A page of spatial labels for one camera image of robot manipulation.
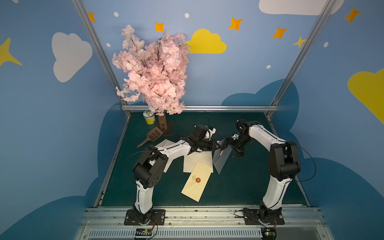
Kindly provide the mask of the grey envelope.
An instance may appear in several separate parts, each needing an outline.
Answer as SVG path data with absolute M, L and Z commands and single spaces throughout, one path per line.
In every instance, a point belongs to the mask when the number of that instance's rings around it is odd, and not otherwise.
M 218 174 L 221 173 L 227 159 L 229 158 L 230 154 L 232 153 L 233 148 L 229 144 L 228 147 L 223 151 L 215 151 L 213 156 L 213 165 L 218 172 Z

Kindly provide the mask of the cream paper sheet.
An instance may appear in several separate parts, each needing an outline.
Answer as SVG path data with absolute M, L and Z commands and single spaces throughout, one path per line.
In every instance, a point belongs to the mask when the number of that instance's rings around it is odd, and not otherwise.
M 183 172 L 191 173 L 197 162 L 200 162 L 213 170 L 212 152 L 194 152 L 184 157 Z

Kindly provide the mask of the yellow envelope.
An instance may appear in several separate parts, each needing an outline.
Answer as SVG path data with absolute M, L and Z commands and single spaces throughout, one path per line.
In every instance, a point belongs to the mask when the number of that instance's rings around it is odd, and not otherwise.
M 181 193 L 192 200 L 199 202 L 212 171 L 212 167 L 197 162 Z

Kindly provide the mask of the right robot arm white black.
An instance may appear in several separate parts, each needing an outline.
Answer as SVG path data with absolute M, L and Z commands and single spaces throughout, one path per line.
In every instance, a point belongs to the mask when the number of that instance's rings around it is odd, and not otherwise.
M 236 128 L 238 133 L 229 140 L 235 158 L 245 155 L 245 145 L 252 140 L 258 141 L 269 151 L 270 181 L 258 211 L 259 220 L 265 223 L 281 215 L 288 186 L 301 171 L 298 146 L 277 137 L 257 121 L 237 120 Z

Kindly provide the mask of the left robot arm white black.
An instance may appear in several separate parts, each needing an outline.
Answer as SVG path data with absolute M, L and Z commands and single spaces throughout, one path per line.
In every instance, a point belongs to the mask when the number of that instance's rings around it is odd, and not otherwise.
M 136 201 L 133 205 L 131 220 L 128 223 L 148 225 L 153 219 L 153 191 L 170 163 L 179 157 L 186 157 L 194 152 L 209 152 L 219 149 L 219 144 L 212 138 L 216 129 L 212 126 L 195 125 L 194 132 L 178 142 L 155 147 L 149 145 L 133 167 L 137 186 Z

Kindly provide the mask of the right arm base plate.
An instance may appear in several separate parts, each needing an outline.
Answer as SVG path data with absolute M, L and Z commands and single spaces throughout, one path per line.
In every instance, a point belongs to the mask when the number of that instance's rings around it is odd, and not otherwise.
M 248 209 L 242 210 L 246 225 L 284 225 L 285 220 L 282 215 L 282 208 L 276 210 L 269 209 Z

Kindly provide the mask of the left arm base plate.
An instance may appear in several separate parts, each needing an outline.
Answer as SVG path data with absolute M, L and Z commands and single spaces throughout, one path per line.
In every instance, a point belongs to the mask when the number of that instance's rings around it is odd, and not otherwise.
M 124 225 L 125 226 L 149 226 L 165 224 L 166 210 L 151 210 L 146 214 L 141 214 L 136 209 L 130 209 L 126 212 Z

